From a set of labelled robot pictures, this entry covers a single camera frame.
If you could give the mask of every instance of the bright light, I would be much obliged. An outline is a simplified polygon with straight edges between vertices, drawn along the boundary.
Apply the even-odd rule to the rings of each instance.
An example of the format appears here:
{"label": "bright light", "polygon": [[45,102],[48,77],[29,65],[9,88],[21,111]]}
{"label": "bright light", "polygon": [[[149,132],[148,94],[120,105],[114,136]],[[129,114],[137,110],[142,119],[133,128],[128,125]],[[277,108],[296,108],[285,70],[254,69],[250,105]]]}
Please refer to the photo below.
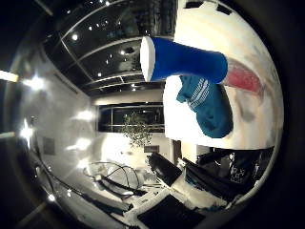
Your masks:
{"label": "bright light", "polygon": [[20,132],[20,136],[25,138],[28,143],[28,148],[30,148],[30,140],[33,134],[33,129],[29,127],[27,119],[24,119],[24,128]]}
{"label": "bright light", "polygon": [[0,133],[0,139],[15,137],[15,132]]}
{"label": "bright light", "polygon": [[80,160],[77,164],[77,168],[79,168],[79,169],[84,169],[87,166],[88,166],[88,159],[87,158]]}
{"label": "bright light", "polygon": [[70,198],[71,197],[71,189],[67,190],[67,196]]}
{"label": "bright light", "polygon": [[78,150],[86,150],[92,142],[86,138],[79,138],[76,141],[75,148]]}
{"label": "bright light", "polygon": [[17,82],[18,80],[18,75],[14,73],[7,73],[0,71],[0,79],[4,79],[10,82]]}
{"label": "bright light", "polygon": [[23,80],[23,84],[31,87],[35,91],[42,90],[44,88],[44,81],[37,76],[33,77],[32,79]]}
{"label": "bright light", "polygon": [[72,38],[72,40],[76,41],[78,39],[78,35],[77,34],[73,34],[71,38]]}
{"label": "bright light", "polygon": [[94,114],[90,111],[83,111],[77,114],[77,119],[91,121],[94,119]]}
{"label": "bright light", "polygon": [[54,202],[56,200],[55,196],[53,194],[50,194],[48,196],[48,200],[51,201],[51,202]]}

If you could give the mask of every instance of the white surface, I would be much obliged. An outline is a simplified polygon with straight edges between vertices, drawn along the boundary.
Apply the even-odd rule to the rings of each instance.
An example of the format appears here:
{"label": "white surface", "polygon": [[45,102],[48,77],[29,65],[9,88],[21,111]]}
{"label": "white surface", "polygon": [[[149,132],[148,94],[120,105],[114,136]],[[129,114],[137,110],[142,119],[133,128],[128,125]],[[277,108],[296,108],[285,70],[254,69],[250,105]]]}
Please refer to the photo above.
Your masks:
{"label": "white surface", "polygon": [[197,9],[177,13],[174,41],[199,49],[219,51],[251,68],[265,87],[262,98],[226,87],[234,129],[223,138],[202,134],[195,113],[176,101],[181,89],[177,76],[167,78],[163,95],[166,137],[192,144],[227,149],[260,149],[275,145],[283,125],[283,104],[274,63],[257,34],[235,12],[215,10],[205,2]]}
{"label": "white surface", "polygon": [[[116,161],[134,169],[148,169],[147,153],[143,147],[131,147],[130,140],[122,133],[97,133],[94,144],[95,158],[102,161]],[[163,133],[152,133],[151,145],[160,147],[160,155],[171,160],[171,142]]]}
{"label": "white surface", "polygon": [[183,194],[192,205],[198,208],[210,208],[214,204],[218,206],[225,206],[227,204],[226,200],[218,198],[206,191],[193,188],[185,181],[184,173],[173,183],[171,188]]}
{"label": "white surface", "polygon": [[187,204],[187,199],[185,196],[177,193],[174,190],[171,189],[163,189],[160,193],[158,193],[155,197],[151,197],[148,199],[148,201],[144,202],[141,206],[137,207],[137,208],[132,208],[131,211],[124,213],[124,217],[128,220],[128,222],[131,225],[137,225],[139,226],[141,229],[148,229],[148,227],[141,222],[137,216],[149,211],[150,209],[152,209],[155,205],[157,205],[159,202],[161,202],[165,197],[167,196],[173,196],[175,197],[177,200],[179,200],[180,202],[182,202],[183,204]]}
{"label": "white surface", "polygon": [[154,44],[149,36],[144,36],[140,50],[141,69],[146,82],[150,82],[155,62]]}

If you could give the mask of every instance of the ceiling light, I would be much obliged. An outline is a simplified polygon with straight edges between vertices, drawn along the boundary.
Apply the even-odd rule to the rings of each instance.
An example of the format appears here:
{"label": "ceiling light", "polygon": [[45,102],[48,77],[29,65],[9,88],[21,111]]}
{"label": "ceiling light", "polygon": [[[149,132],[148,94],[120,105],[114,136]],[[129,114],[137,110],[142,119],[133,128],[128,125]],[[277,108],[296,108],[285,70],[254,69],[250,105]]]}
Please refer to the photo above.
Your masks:
{"label": "ceiling light", "polygon": [[55,196],[53,194],[50,194],[48,196],[48,200],[51,201],[51,202],[54,202],[56,200]]}
{"label": "ceiling light", "polygon": [[67,196],[70,198],[71,197],[71,189],[67,190]]}
{"label": "ceiling light", "polygon": [[23,80],[23,84],[31,87],[33,90],[41,90],[44,87],[44,82],[41,78],[35,76],[33,79]]}
{"label": "ceiling light", "polygon": [[33,128],[29,127],[28,121],[24,119],[24,128],[20,132],[20,136],[27,140],[28,148],[30,148],[30,140],[33,134]]}
{"label": "ceiling light", "polygon": [[71,38],[72,38],[72,40],[76,41],[78,39],[78,35],[77,34],[73,34]]}
{"label": "ceiling light", "polygon": [[0,79],[8,80],[8,81],[11,81],[11,82],[17,82],[18,75],[13,74],[13,73],[7,73],[7,72],[0,71]]}
{"label": "ceiling light", "polygon": [[77,164],[77,168],[79,169],[84,169],[88,166],[88,159],[87,158],[84,158],[84,159],[81,159],[78,164]]}
{"label": "ceiling light", "polygon": [[75,148],[78,149],[78,150],[87,150],[87,148],[90,146],[92,142],[89,140],[89,139],[86,139],[86,138],[79,138],[77,141],[76,141],[76,144],[75,144]]}

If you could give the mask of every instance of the white wall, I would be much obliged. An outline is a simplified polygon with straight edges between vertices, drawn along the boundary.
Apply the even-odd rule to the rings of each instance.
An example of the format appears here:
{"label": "white wall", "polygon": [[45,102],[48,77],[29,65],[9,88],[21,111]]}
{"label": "white wall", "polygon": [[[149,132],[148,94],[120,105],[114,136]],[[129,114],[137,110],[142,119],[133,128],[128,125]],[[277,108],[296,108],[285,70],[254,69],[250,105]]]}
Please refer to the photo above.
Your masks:
{"label": "white wall", "polygon": [[[77,89],[78,94],[74,93],[54,76],[55,73],[61,73],[51,62],[43,62],[37,52],[30,64],[36,76],[43,80],[44,88],[34,91],[30,87],[24,87],[21,118],[30,120],[31,116],[35,117],[34,128],[38,145],[45,162],[51,166],[53,172],[63,179],[68,179],[70,183],[79,182],[77,176],[80,171],[75,168],[80,159],[92,156],[92,145],[83,151],[67,148],[74,145],[80,137],[95,137],[94,121],[78,120],[76,116],[79,112],[95,111],[96,108],[92,106],[88,96]],[[43,136],[54,140],[54,156],[44,154]]]}
{"label": "white wall", "polygon": [[[171,142],[163,133],[152,134],[152,145],[159,145],[160,154],[171,160]],[[147,167],[144,149],[131,148],[129,139],[121,133],[99,133],[94,142],[94,156],[103,161],[115,160],[133,168]]]}
{"label": "white wall", "polygon": [[162,102],[163,90],[143,90],[135,92],[121,92],[113,94],[105,94],[93,100],[94,105],[109,105],[119,103],[135,103],[135,102]]}

